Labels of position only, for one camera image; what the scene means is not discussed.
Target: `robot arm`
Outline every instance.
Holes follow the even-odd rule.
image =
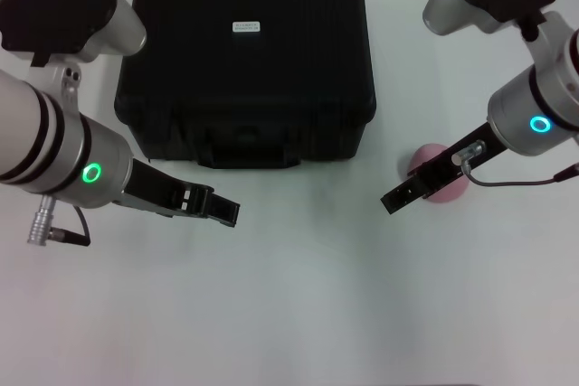
[[[390,213],[426,198],[470,170],[510,149],[541,155],[579,133],[579,45],[560,14],[541,13],[555,0],[429,0],[423,20],[445,35],[469,25],[485,33],[516,24],[534,65],[499,89],[489,101],[487,123],[409,173],[410,178],[382,198]],[[537,185],[577,176],[577,165],[551,180],[507,185]]]
[[[74,61],[99,52],[130,55],[145,43],[145,28],[124,0],[0,0],[0,32],[5,49],[33,57],[25,81],[0,71],[0,182],[43,196],[29,242],[88,244],[51,227],[56,200],[235,225],[239,204],[139,162],[122,136],[78,110],[81,69]]]

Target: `sticker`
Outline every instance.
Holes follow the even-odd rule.
[[[260,22],[233,22],[233,33],[260,32]]]

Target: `pink ball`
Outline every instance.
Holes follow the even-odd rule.
[[[414,153],[413,158],[410,161],[410,165],[408,166],[408,172],[420,166],[422,163],[428,162],[447,148],[447,146],[440,144],[426,144],[421,146]],[[428,197],[426,201],[436,203],[454,201],[455,199],[460,198],[466,192],[468,186],[469,179],[466,176],[462,176],[443,189],[440,189],[437,193]]]

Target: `cable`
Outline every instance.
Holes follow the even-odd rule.
[[[474,184],[480,185],[482,187],[511,187],[517,185],[547,185],[552,184],[555,182],[555,179],[551,178],[550,180],[543,180],[543,181],[506,181],[502,183],[485,183],[483,181],[477,180],[474,176],[470,174],[470,170],[465,172],[464,167],[462,168],[462,173],[464,176],[469,178]]]
[[[82,230],[84,231],[84,236],[89,239],[89,244],[90,244],[90,233],[89,233],[89,224],[87,223],[87,220],[84,218],[84,214],[82,213],[82,210],[80,207],[73,205],[74,207],[74,211],[76,211],[76,213],[79,215],[79,219],[81,219],[81,225],[82,225]]]

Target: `white table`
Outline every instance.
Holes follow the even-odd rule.
[[[26,244],[39,198],[0,189],[0,383],[5,385],[576,384],[579,181],[470,186],[390,216],[380,197],[426,142],[485,121],[530,55],[514,29],[441,38],[427,0],[366,0],[378,98],[356,158],[283,171],[154,162],[242,204],[232,230],[115,205],[87,211],[89,249]],[[558,9],[579,27],[576,0]],[[81,110],[123,134],[120,59],[83,65]],[[0,68],[24,77],[5,52]],[[569,142],[504,153],[476,174],[538,179]],[[80,231],[72,207],[55,224]]]

